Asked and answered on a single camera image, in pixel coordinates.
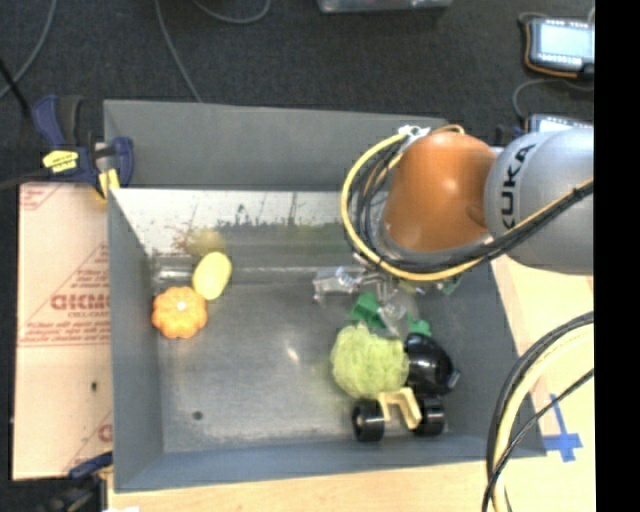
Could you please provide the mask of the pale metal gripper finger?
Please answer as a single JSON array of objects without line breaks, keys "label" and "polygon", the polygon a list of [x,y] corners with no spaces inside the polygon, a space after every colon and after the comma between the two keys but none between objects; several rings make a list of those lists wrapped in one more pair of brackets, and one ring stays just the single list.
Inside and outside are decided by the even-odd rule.
[{"label": "pale metal gripper finger", "polygon": [[323,304],[328,297],[335,295],[350,295],[356,289],[356,282],[337,278],[316,279],[312,281],[314,288],[313,299]]},{"label": "pale metal gripper finger", "polygon": [[319,282],[322,285],[357,285],[365,270],[355,266],[339,266],[319,272]]}]

